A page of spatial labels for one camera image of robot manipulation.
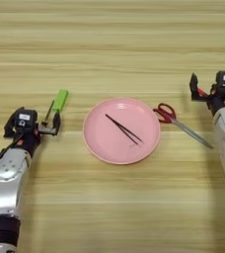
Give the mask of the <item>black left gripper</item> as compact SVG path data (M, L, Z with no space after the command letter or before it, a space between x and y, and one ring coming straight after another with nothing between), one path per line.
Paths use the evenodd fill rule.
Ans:
M33 130L25 130L24 128L18 128L14 131L16 114L22 110L23 107L17 109L9 118L4 126L4 137L15 137L15 148L21 148L30 155L33 155L40 145L42 137L46 134L56 135L59 132L61 119L60 113L56 112L53 117L53 128L39 126Z

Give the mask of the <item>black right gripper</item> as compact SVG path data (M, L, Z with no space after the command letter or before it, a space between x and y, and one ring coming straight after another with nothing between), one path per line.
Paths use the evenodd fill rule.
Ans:
M197 76L193 73L189 81L191 98L197 102L204 102L212 114L216 114L220 109L225 108L225 91L219 92L216 88L212 88L207 94L197 88Z

